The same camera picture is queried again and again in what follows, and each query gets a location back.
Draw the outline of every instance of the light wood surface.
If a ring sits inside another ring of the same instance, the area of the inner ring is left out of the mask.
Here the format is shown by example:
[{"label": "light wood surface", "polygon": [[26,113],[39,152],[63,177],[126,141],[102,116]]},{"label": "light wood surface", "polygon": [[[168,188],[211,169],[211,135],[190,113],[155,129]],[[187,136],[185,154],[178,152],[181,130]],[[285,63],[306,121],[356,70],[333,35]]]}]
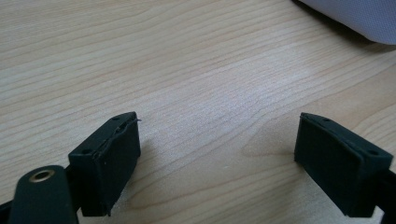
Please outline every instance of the light wood surface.
[{"label": "light wood surface", "polygon": [[304,111],[395,155],[395,72],[394,47],[289,0],[2,0],[0,203],[136,111],[134,175],[80,223],[379,223],[344,217],[293,150]]}]

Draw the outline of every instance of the black rubber piece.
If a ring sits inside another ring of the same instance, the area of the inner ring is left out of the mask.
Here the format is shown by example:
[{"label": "black rubber piece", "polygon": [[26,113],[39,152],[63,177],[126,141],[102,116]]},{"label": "black rubber piece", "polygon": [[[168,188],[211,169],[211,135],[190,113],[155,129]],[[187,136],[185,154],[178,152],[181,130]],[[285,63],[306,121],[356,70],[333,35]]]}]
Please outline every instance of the black rubber piece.
[{"label": "black rubber piece", "polygon": [[35,169],[18,181],[8,223],[78,223],[62,166]]},{"label": "black rubber piece", "polygon": [[140,157],[137,122],[135,112],[118,115],[69,154],[68,169],[83,196],[74,197],[80,200],[83,216],[111,215]]},{"label": "black rubber piece", "polygon": [[392,155],[336,122],[303,113],[295,160],[349,217],[371,217]]}]

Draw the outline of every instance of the black plastic block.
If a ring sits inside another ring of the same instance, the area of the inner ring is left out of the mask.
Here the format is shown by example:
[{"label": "black plastic block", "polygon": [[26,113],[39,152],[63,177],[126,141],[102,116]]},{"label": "black plastic block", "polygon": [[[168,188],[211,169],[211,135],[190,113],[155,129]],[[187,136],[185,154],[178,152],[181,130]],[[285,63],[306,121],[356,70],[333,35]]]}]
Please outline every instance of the black plastic block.
[{"label": "black plastic block", "polygon": [[336,122],[303,113],[295,160],[349,217],[371,217],[392,155]]},{"label": "black plastic block", "polygon": [[140,157],[137,122],[135,112],[118,115],[69,154],[69,167],[82,185],[85,217],[111,215]]}]

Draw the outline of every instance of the wooden table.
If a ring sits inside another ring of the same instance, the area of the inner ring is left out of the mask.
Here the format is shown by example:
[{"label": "wooden table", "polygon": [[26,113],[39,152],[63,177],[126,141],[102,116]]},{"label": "wooden table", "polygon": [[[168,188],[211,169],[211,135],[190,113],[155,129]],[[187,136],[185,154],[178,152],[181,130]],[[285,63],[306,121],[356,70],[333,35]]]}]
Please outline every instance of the wooden table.
[{"label": "wooden table", "polygon": [[344,217],[293,150],[304,111],[396,154],[395,72],[394,47],[289,0],[3,0],[0,201],[136,111],[134,175],[80,223],[379,223]]}]

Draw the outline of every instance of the screw hole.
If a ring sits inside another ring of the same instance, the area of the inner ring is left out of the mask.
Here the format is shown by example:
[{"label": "screw hole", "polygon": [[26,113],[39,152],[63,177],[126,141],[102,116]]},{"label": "screw hole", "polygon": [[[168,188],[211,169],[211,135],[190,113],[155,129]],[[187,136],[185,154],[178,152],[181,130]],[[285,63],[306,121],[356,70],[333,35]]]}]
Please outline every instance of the screw hole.
[{"label": "screw hole", "polygon": [[374,155],[374,156],[378,156],[378,152],[374,151],[374,150],[369,150],[369,153]]},{"label": "screw hole", "polygon": [[32,183],[38,183],[41,181],[45,181],[50,179],[55,174],[53,170],[43,170],[35,173],[34,175],[30,176],[29,181]]},{"label": "screw hole", "polygon": [[81,150],[81,153],[84,154],[84,155],[90,154],[91,152],[92,152],[92,150],[90,150],[88,148]]}]

